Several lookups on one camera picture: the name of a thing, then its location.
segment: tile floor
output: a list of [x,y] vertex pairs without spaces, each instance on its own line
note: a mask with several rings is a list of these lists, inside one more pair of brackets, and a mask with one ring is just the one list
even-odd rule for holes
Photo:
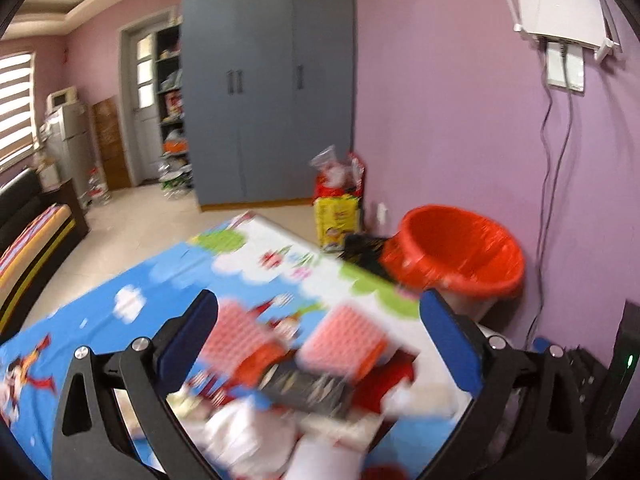
[[[195,193],[168,200],[158,186],[114,192],[107,205],[94,207],[87,213],[91,232],[47,284],[24,327],[31,326],[124,270],[242,211],[202,213]],[[262,208],[257,211],[316,243],[311,206]]]

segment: doorway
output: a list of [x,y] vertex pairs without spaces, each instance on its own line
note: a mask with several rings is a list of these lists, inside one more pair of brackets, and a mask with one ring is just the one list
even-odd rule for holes
[[158,179],[158,163],[164,153],[156,94],[155,32],[168,26],[171,15],[168,10],[121,30],[123,137],[136,186]]

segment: red trash bin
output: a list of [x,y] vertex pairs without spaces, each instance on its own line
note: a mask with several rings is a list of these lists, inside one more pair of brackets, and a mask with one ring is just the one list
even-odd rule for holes
[[524,256],[510,232],[450,206],[409,211],[382,263],[408,288],[437,288],[454,311],[474,320],[498,298],[514,296],[524,280]]

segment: gray wardrobe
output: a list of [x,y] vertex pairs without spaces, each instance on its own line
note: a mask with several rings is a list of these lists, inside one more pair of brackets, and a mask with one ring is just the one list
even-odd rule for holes
[[183,0],[182,97],[201,205],[310,197],[351,147],[353,0]]

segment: cartoon play mat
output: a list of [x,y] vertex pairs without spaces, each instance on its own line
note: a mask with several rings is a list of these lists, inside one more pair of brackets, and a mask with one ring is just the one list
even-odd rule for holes
[[[152,337],[204,288],[221,304],[241,305],[291,349],[309,338],[329,309],[357,307],[399,343],[399,351],[369,378],[369,386],[376,387],[367,387],[363,402],[371,409],[401,380],[454,389],[458,412],[453,419],[401,418],[369,453],[367,465],[401,464],[409,478],[416,478],[470,402],[420,322],[416,297],[247,213],[113,278],[0,348],[2,416],[48,478],[60,389],[74,349],[114,352],[139,336]],[[251,394],[213,372],[206,357],[207,346],[185,383],[195,395],[222,405]],[[142,460],[151,459],[144,442],[136,447]]]

